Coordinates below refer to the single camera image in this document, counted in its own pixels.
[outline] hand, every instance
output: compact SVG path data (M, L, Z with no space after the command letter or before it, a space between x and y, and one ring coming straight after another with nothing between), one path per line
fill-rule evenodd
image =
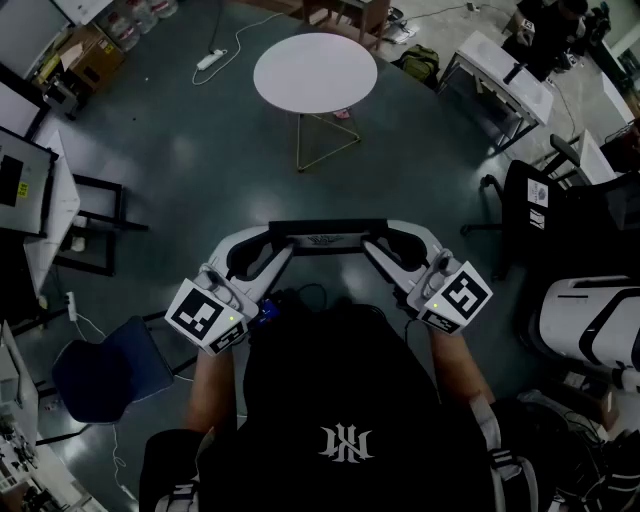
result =
M533 44L533 34L528 30L525 30L523 27L518 29L516 32L516 40L525 46L531 46Z

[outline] black t-shirt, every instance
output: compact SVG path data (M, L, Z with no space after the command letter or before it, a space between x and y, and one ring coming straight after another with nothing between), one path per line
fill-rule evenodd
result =
M579 22L564 18L557 1L544 6L540 0L522 0L518 10L535 26L531 48L536 54L555 58L575 42Z
M439 403L411 350L368 306L278 318L254 334L244 391L246 423L198 459L202 511L493 508L471 412ZM195 476L201 439L172 431L149 441L141 512Z
M558 2L545 7L540 0L522 0L518 9L535 26L533 43L525 46L513 34L502 48L517 61L528 64L531 74L543 81L559 65L560 55L574 44L578 22L565 19Z

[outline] water bottle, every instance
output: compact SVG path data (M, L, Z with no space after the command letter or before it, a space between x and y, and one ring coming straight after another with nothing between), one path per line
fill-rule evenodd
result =
M128 52L138 44L140 32L127 18L113 11L107 17L107 21L109 35L123 52Z
M149 0L151 10L158 18L168 18L178 10L178 2L176 0Z
M158 23L158 17L146 0L127 0L127 5L131 8L131 17L141 34L146 34Z

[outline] white desk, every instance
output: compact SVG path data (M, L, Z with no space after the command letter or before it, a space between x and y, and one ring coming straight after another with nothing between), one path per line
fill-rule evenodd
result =
M580 155L578 174L585 183L598 185L616 178L616 173L587 130L582 133L578 141L578 154Z
M507 149L536 126L545 126L553 107L551 91L538 82L526 68L520 71L511 83L504 83L504 78L515 64L517 61L511 55L487 36L476 31L456 50L437 89L437 93L440 94L447 87L453 74L462 68L477 80L481 80L517 112L520 120L515 131L504 144L504 137L500 139L497 144L499 151Z
M584 126L598 145L602 146L607 137L627 126L634 116L618 89L604 73L600 73L585 89L585 101L582 105Z
M59 155L53 170L51 206L45 230L47 238L32 240L24 244L36 295L40 294L53 259L60 249L60 244L62 244L74 217L80 210L80 196L78 196L78 189L67 164L58 131L53 134L46 147Z
M280 41L260 57L253 71L253 83L260 96L273 106L298 116L298 172L360 142L357 132L317 114L355 105L371 92L377 78L378 68L367 50L346 37L322 33L302 34ZM319 119L355 138L311 163L301 165L303 115Z

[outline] white robot device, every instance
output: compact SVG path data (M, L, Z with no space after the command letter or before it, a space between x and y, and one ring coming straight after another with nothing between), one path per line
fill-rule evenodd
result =
M564 357L640 370L640 287L624 276L563 279L540 311L540 336Z
M266 246L271 254L250 272ZM293 256L354 252L364 253L396 285L403 309L448 334L460 332L492 295L469 262L460 264L416 224L271 222L224 238L196 278L184 280L165 319L208 354L217 354L247 334L248 322L263 313L263 298Z

